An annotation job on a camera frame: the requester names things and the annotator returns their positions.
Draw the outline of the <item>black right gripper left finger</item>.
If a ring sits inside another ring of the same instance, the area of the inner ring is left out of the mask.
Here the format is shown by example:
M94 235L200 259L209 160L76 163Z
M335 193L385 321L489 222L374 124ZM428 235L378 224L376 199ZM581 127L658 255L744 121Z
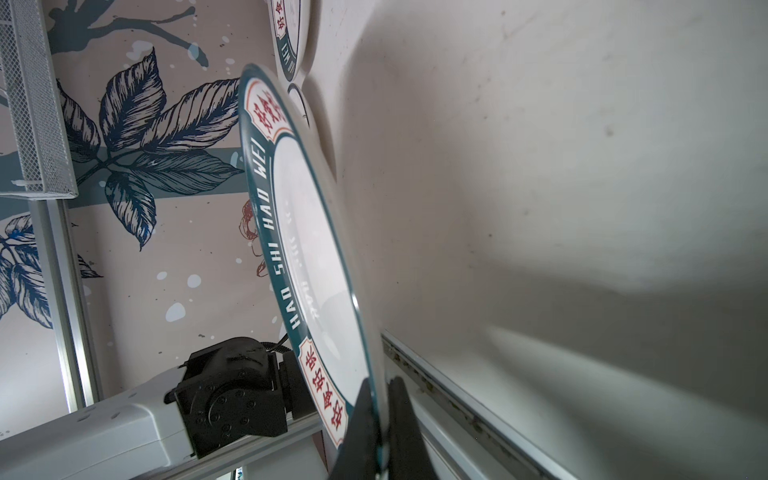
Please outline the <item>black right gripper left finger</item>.
M378 474L378 441L380 431L373 406L369 381L365 379L359 389L336 462L328 480L373 480Z

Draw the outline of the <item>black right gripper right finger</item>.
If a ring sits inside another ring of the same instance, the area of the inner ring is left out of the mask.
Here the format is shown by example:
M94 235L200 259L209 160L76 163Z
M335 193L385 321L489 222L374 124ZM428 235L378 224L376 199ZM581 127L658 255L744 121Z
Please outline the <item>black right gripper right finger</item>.
M393 480L437 480L406 384L394 377L388 384L389 478Z

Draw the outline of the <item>green rim plate front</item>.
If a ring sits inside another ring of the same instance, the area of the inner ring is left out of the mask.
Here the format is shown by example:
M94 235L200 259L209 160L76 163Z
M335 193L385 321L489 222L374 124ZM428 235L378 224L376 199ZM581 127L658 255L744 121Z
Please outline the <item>green rim plate front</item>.
M339 452L359 434L356 408L370 412L367 451L380 469L388 424L383 354L377 328L363 318L334 177L317 136L269 69L243 69L238 114L259 242L310 398Z

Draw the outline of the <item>green rim plate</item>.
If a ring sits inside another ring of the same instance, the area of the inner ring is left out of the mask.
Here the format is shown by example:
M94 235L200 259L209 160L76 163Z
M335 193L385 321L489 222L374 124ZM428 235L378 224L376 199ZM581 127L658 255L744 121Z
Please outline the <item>green rim plate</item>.
M317 136L269 69L243 69L238 114L259 242L310 398L339 452L359 434L356 408L370 412L367 451L380 469L388 424L383 354L377 328L363 318L334 177Z
M270 0L268 6L278 74L292 83L304 61L312 1Z

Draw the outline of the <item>white plate flower outline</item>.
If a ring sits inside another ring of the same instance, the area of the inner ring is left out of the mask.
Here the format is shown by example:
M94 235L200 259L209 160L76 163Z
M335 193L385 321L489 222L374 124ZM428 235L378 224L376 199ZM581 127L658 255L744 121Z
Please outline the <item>white plate flower outline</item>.
M301 114L302 118L306 122L310 130L313 129L314 120L311 108L309 107L301 88L295 83L291 83L287 89L288 96L296 105L297 110Z

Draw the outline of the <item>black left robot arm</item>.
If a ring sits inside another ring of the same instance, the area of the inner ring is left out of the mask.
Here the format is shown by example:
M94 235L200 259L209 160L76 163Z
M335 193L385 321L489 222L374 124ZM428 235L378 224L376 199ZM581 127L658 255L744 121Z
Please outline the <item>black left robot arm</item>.
M289 349L236 337L1 444L5 479L322 479Z

